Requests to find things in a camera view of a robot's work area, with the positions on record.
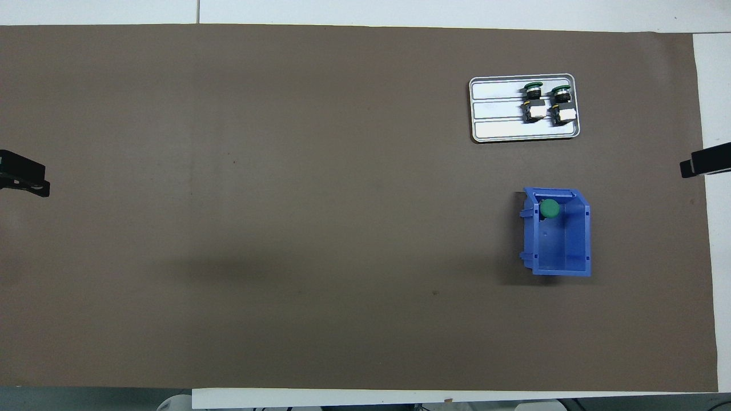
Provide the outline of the blue plastic bin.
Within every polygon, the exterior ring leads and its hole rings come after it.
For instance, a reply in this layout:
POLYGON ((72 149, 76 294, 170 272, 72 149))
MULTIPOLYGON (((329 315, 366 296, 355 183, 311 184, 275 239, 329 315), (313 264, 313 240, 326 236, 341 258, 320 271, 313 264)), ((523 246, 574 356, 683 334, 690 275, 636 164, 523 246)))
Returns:
POLYGON ((519 217, 523 221, 523 265, 536 276, 592 275, 592 210, 575 189, 525 187, 519 217), (561 204, 554 219, 540 220, 543 199, 561 204))

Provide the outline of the grey metal tray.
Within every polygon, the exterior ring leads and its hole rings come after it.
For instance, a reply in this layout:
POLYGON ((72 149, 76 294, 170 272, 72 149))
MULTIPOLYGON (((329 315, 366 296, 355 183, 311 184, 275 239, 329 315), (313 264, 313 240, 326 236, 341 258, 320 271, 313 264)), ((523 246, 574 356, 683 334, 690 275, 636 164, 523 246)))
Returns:
POLYGON ((468 83, 468 104, 472 139, 478 143, 571 139, 581 129, 576 80, 569 73, 475 77, 468 83), (523 86, 530 82, 543 82, 541 98, 548 106, 545 119, 535 123, 525 122, 521 107, 523 86), (551 90, 561 85, 572 87, 578 118, 556 126, 551 117, 551 90))

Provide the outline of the brown table mat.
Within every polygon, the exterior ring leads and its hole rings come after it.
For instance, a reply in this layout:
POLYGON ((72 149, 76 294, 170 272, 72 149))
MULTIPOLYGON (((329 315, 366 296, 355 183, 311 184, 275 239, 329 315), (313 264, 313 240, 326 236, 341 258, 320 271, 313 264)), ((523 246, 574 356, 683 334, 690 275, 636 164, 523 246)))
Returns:
POLYGON ((0 386, 715 391, 691 35, 0 26, 0 386), (580 133, 478 143, 475 77, 580 133), (523 265, 525 187, 592 275, 523 265))

